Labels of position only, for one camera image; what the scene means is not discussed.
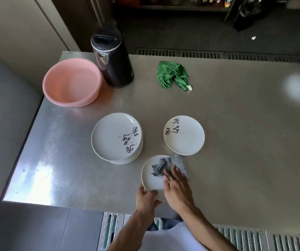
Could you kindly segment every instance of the thermos lid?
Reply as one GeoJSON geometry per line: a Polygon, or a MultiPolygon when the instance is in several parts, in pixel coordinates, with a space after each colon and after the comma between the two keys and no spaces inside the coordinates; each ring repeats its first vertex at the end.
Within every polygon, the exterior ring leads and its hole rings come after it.
{"type": "Polygon", "coordinates": [[[110,52],[122,42],[122,34],[117,29],[116,23],[108,22],[94,32],[91,38],[93,49],[99,52],[110,52]]]}

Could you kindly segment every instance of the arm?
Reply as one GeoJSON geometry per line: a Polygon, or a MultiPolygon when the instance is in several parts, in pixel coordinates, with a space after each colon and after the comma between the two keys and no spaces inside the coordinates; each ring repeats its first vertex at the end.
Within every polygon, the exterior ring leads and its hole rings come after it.
{"type": "Polygon", "coordinates": [[[108,251],[136,251],[143,236],[155,217],[155,208],[161,203],[156,200],[157,191],[147,192],[141,184],[136,194],[136,210],[121,229],[108,251]]]}
{"type": "Polygon", "coordinates": [[[192,190],[186,177],[175,166],[172,175],[165,171],[164,192],[169,205],[184,220],[194,238],[211,251],[237,251],[194,205],[192,190]]]}

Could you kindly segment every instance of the green towel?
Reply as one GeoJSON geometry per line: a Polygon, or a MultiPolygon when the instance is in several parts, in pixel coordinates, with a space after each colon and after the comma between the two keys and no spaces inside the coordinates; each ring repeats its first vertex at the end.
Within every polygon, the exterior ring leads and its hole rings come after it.
{"type": "Polygon", "coordinates": [[[184,90],[192,90],[192,86],[188,84],[187,72],[180,63],[160,61],[157,69],[157,80],[166,89],[170,89],[173,79],[184,90]]]}

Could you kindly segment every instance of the gray rag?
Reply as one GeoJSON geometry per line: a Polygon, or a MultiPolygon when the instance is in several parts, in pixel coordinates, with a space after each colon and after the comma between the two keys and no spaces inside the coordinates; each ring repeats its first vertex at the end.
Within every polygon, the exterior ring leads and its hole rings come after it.
{"type": "Polygon", "coordinates": [[[164,176],[164,169],[168,171],[171,174],[171,167],[172,165],[175,165],[182,174],[186,176],[186,178],[189,180],[189,176],[187,173],[187,170],[185,168],[184,161],[182,160],[181,155],[175,154],[172,157],[169,158],[161,158],[159,160],[158,164],[152,165],[153,169],[153,176],[164,176]]]}

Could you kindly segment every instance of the steel countertop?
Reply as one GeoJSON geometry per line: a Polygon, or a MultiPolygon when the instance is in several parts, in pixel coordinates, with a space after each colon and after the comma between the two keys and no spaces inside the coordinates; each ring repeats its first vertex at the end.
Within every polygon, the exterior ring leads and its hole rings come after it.
{"type": "MultiPolygon", "coordinates": [[[[63,52],[60,60],[94,53],[63,52]]],[[[205,131],[200,152],[184,156],[196,205],[213,224],[300,233],[300,64],[130,55],[134,81],[103,84],[94,103],[63,108],[46,98],[3,200],[131,214],[145,161],[173,155],[163,139],[177,115],[205,131]],[[156,80],[160,60],[181,63],[193,91],[156,80]],[[134,116],[144,132],[127,165],[91,147],[96,123],[114,112],[134,116]]],[[[174,218],[167,204],[156,216],[174,218]]]]}

